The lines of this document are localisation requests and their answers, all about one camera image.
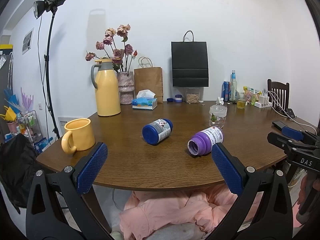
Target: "power strip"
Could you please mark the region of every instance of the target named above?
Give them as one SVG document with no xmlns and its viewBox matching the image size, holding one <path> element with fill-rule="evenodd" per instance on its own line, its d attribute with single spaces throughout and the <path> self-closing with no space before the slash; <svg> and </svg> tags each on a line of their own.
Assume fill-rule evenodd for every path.
<svg viewBox="0 0 320 240">
<path fill-rule="evenodd" d="M 255 102 L 255 103 L 254 103 L 254 106 L 256 106 L 256 107 L 258 107 L 258 108 L 265 108 L 265 107 L 270 107 L 271 104 L 272 104 L 271 102 L 269 102 L 268 104 L 265 104 L 265 105 L 260 104 L 259 102 Z"/>
</svg>

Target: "light stand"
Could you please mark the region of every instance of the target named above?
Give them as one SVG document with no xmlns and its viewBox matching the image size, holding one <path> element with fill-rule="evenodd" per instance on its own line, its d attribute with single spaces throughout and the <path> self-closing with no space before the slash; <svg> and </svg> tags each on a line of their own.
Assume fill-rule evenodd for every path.
<svg viewBox="0 0 320 240">
<path fill-rule="evenodd" d="M 53 132 L 56 134 L 57 138 L 60 138 L 59 130 L 56 124 L 56 120 L 54 118 L 53 108 L 52 108 L 52 101 L 51 101 L 51 93 L 50 93 L 50 82 L 49 82 L 49 48 L 50 48 L 50 39 L 51 39 L 51 31 L 52 31 L 52 25 L 54 16 L 58 10 L 58 6 L 62 5 L 65 2 L 65 0 L 44 0 L 44 1 L 35 1 L 33 3 L 33 13 L 35 15 L 35 18 L 38 19 L 44 11 L 52 12 L 52 19 L 49 29 L 49 37 L 48 37 L 48 46 L 47 46 L 47 55 L 44 55 L 44 62 L 45 62 L 45 80 L 46 80 L 46 86 L 47 86 L 47 96 L 48 96 L 48 111 L 52 117 L 52 122 L 54 125 Z"/>
<path fill-rule="evenodd" d="M 49 48 L 50 48 L 50 39 L 51 39 L 51 31 L 52 31 L 52 25 L 53 25 L 53 20 L 54 20 L 54 16 L 57 12 L 58 8 L 57 7 L 53 7 L 52 8 L 52 19 L 51 19 L 51 24 L 50 24 L 50 29 L 49 29 L 49 37 L 48 37 L 48 45 L 47 45 L 47 55 L 44 55 L 44 61 L 45 61 L 45 81 L 46 81 L 46 86 L 47 86 L 47 95 L 48 95 L 48 111 L 52 117 L 52 122 L 54 125 L 54 133 L 57 135 L 57 138 L 60 138 L 59 135 L 59 130 L 56 124 L 56 120 L 54 117 L 54 113 L 53 113 L 53 108 L 52 108 L 52 101 L 51 101 L 51 93 L 50 93 L 50 81 L 49 81 Z"/>
</svg>

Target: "tissue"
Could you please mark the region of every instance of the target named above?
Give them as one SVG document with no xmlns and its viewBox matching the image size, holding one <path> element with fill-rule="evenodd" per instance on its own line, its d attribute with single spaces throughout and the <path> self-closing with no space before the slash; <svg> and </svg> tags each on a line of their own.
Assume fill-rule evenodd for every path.
<svg viewBox="0 0 320 240">
<path fill-rule="evenodd" d="M 218 98 L 217 98 L 217 101 L 216 101 L 216 105 L 223 105 L 223 104 L 224 104 L 223 98 L 218 97 Z"/>
<path fill-rule="evenodd" d="M 154 92 L 152 92 L 149 89 L 146 89 L 146 90 L 139 91 L 137 94 L 137 98 L 154 98 L 155 95 L 156 94 Z"/>
</svg>

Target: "black paper bag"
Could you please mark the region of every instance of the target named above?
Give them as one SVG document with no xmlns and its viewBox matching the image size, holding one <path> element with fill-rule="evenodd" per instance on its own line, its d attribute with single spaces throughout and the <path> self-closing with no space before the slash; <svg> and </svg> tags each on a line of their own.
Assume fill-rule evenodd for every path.
<svg viewBox="0 0 320 240">
<path fill-rule="evenodd" d="M 205 41 L 192 39 L 191 42 L 171 42 L 171 54 L 173 87 L 209 86 L 208 52 Z"/>
</svg>

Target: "chair back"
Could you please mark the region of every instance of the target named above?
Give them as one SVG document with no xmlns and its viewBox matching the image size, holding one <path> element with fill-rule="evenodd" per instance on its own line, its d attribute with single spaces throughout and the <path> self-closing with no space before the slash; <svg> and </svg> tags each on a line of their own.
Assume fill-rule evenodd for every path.
<svg viewBox="0 0 320 240">
<path fill-rule="evenodd" d="M 271 81 L 271 79 L 268 79 L 268 91 L 274 92 L 272 93 L 273 96 L 276 98 L 278 103 L 280 103 L 281 107 L 286 111 L 287 108 L 289 107 L 289 83 L 283 84 L 283 83 L 274 82 L 274 81 Z M 273 107 L 276 107 L 276 102 L 273 100 L 272 96 L 270 96 L 270 102 L 272 102 Z"/>
</svg>

